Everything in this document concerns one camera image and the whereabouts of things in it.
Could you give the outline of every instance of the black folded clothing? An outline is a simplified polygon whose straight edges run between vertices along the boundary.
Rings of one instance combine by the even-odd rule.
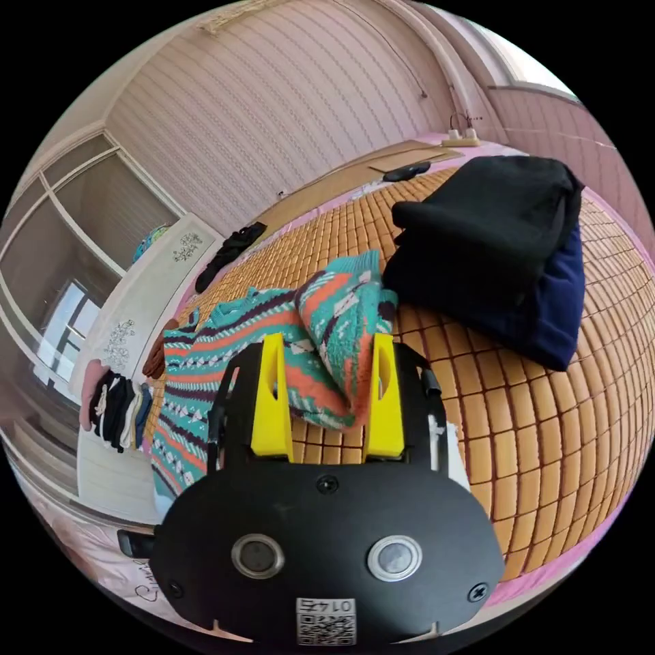
[[[421,173],[425,173],[432,166],[432,162],[419,162],[418,164],[410,164],[409,166],[402,166],[399,169],[388,171],[382,176],[382,182],[404,182],[408,179],[413,179]]]
[[[394,205],[394,224],[405,230],[394,257],[422,264],[397,266],[392,257],[385,284],[427,293],[445,285],[455,297],[466,293],[463,304],[516,306],[577,225],[582,189],[554,159],[476,157],[423,202]]]
[[[212,283],[218,272],[230,262],[233,262],[247,247],[251,246],[266,231],[263,223],[255,222],[242,227],[238,232],[223,241],[214,258],[207,264],[205,270],[196,279],[196,293],[202,293]]]

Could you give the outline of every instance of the tan tile mat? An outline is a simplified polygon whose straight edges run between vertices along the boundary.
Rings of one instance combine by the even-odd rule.
[[[423,199],[455,170],[388,186],[282,235],[206,290],[203,319],[250,285],[296,287],[334,257],[377,248],[384,265],[399,232],[391,206]],[[588,200],[581,226],[587,293],[567,373],[432,312],[404,306],[396,325],[397,338],[433,363],[472,491],[506,554],[505,579],[551,561],[601,523],[635,483],[655,429],[654,277],[622,228]],[[294,422],[293,441],[304,462],[362,458],[360,431]]]

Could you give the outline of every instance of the glass pane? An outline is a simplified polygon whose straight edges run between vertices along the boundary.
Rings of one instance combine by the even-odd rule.
[[[496,49],[503,55],[509,64],[512,72],[519,80],[531,82],[532,84],[541,84],[544,87],[550,87],[559,91],[564,91],[574,96],[573,91],[569,89],[562,80],[546,68],[542,63],[537,61],[532,55],[528,55],[525,50],[519,48],[516,44],[508,41],[506,38],[492,32],[490,29],[473,23],[484,36],[491,41]]]
[[[125,270],[151,230],[177,221],[116,155],[71,180],[57,197],[84,232]]]
[[[2,248],[9,235],[20,222],[20,219],[29,211],[36,201],[46,192],[38,178],[32,182],[25,191],[17,198],[12,208],[5,214],[0,225],[0,248]]]
[[[84,339],[82,339],[80,336],[77,336],[75,332],[71,331],[68,335],[68,342],[72,343],[78,350],[80,350],[84,343]]]
[[[86,335],[88,335],[89,330],[91,329],[93,322],[96,320],[99,311],[100,308],[98,307],[98,305],[96,305],[91,300],[87,300],[84,303],[79,313],[79,316],[77,316],[77,318],[73,323],[73,328],[75,329],[77,334],[79,334],[82,337],[86,337]]]
[[[59,360],[57,365],[57,373],[61,375],[67,382],[70,380],[70,376],[73,373],[73,366],[75,361],[77,361],[77,355],[80,351],[74,348],[70,343],[67,343],[63,347],[63,357]]]
[[[0,300],[2,309],[19,338],[48,367],[60,358],[70,321],[79,318],[88,331],[94,312],[120,280],[69,230],[49,200],[18,232],[0,261],[0,272],[31,332],[6,297]],[[34,333],[42,335],[40,343]]]
[[[78,166],[89,161],[101,152],[109,150],[113,146],[100,134],[92,139],[81,143],[79,146],[67,152],[56,162],[51,164],[45,171],[44,175],[48,184],[54,186],[62,177],[65,177]]]

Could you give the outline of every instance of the knitted sweater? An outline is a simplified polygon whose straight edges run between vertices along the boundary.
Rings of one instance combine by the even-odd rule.
[[[282,333],[291,413],[344,430],[366,419],[375,332],[389,333],[397,296],[382,289],[378,252],[343,257],[298,290],[250,289],[199,325],[164,333],[166,387],[151,452],[156,491],[177,497],[207,471],[207,414],[229,360]]]

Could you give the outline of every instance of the black sweater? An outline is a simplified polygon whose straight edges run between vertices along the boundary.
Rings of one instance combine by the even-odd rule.
[[[394,205],[404,231],[384,283],[401,301],[418,285],[446,305],[516,306],[577,224],[582,189],[557,160],[476,157],[423,202]]]

